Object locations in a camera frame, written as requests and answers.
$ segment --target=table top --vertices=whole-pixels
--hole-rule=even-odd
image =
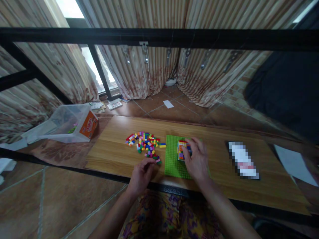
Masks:
[[[137,152],[135,145],[127,146],[125,139],[138,131],[149,132],[161,142],[166,142],[168,134],[201,138],[207,145],[212,178],[228,198],[310,215],[306,209],[308,201],[258,134],[113,116],[87,155],[86,168],[130,177],[133,166],[143,159],[143,155]],[[246,145],[259,170],[260,180],[238,176],[229,158],[226,141],[241,141]],[[165,176],[165,148],[157,147],[156,154],[162,164],[154,171],[152,182],[199,191],[193,180]]]

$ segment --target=curtain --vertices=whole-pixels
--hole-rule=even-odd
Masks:
[[[1,1],[1,27],[68,27],[55,0]],[[75,104],[98,100],[97,88],[78,45],[17,43],[22,52]],[[0,77],[24,68],[0,48]],[[37,79],[0,92],[0,142],[47,120],[61,105]]]
[[[85,1],[77,3],[93,28],[183,28],[187,1]],[[141,47],[129,46],[127,64],[120,46],[99,45],[121,94],[129,99],[145,99],[160,92],[177,63],[179,49],[172,49],[166,66],[166,48],[149,47],[148,64]]]
[[[186,28],[186,29],[284,29],[311,2],[303,0],[176,0],[134,1],[77,0],[93,28]],[[192,49],[184,66],[185,49],[174,48],[166,66],[165,48],[148,48],[144,63],[141,47],[129,47],[131,64],[120,46],[100,46],[109,69],[124,97],[144,99],[157,94],[168,77],[195,104],[211,107],[258,60],[260,51],[244,51],[226,73],[231,50],[214,50],[204,70],[205,50]]]

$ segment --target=clear plastic container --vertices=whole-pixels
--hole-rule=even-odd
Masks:
[[[45,121],[38,138],[54,139],[63,143],[89,142],[98,124],[90,105],[61,105]]]

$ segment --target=green lego brick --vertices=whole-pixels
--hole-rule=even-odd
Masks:
[[[192,179],[184,162],[178,161],[177,148],[178,141],[185,140],[184,137],[166,135],[165,153],[165,175],[177,178]]]

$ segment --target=window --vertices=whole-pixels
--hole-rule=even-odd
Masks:
[[[85,18],[76,2],[76,0],[56,0],[58,6],[60,7],[64,17],[66,18],[69,26],[71,28],[88,28],[88,25],[85,21]],[[105,93],[106,86],[103,85],[103,82],[101,80],[101,77],[99,75],[99,72],[97,71],[96,65],[94,63],[93,57],[91,55],[91,52],[89,50],[89,47],[87,45],[80,45],[82,55],[84,56],[88,66],[89,71],[93,77],[93,80],[95,82],[95,85],[97,87],[97,90],[99,94]],[[97,50],[100,63],[103,68],[103,73],[105,75],[105,79],[107,82],[108,89],[114,94],[117,94],[118,86],[115,82],[114,77],[112,76],[111,71],[109,70],[108,66],[106,65],[106,62],[99,50],[99,48],[96,46],[95,49]]]

